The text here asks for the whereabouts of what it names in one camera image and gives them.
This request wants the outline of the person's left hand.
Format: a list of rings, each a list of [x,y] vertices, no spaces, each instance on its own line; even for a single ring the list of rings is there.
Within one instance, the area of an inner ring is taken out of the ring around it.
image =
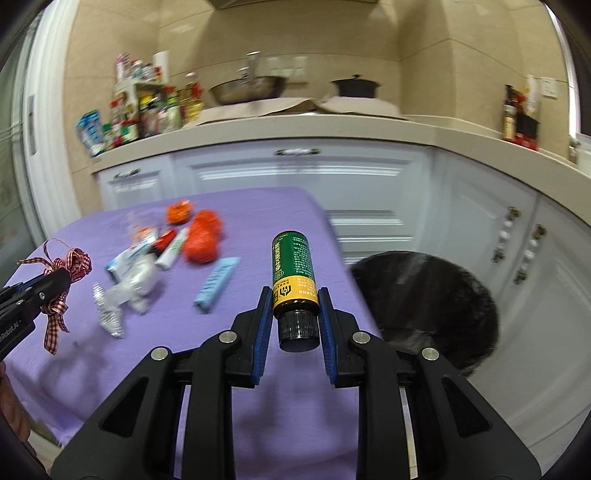
[[[18,400],[11,386],[4,362],[0,363],[0,407],[13,432],[21,442],[26,442],[30,436],[29,417]]]

